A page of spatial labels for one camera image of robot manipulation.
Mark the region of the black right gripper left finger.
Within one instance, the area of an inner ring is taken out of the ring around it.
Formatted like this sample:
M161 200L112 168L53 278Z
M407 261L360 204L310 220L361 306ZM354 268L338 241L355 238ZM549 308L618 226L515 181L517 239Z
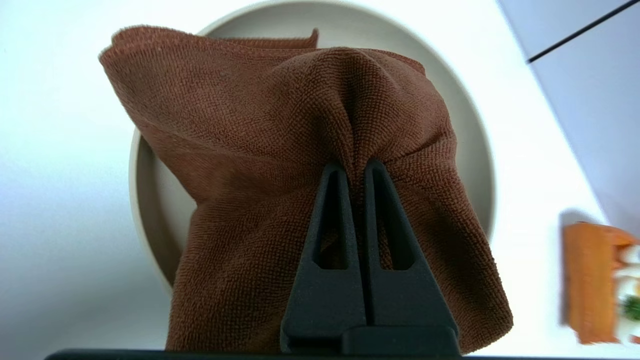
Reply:
M322 263L327 229L337 233L338 268ZM279 331L285 354L340 354L343 335L367 324L348 177L338 162L324 167L301 259Z

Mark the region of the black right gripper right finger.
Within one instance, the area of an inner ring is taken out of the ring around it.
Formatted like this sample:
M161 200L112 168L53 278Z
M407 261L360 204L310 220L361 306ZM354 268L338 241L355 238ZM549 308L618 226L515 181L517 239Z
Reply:
M456 328L386 166L365 167L367 319L373 326Z

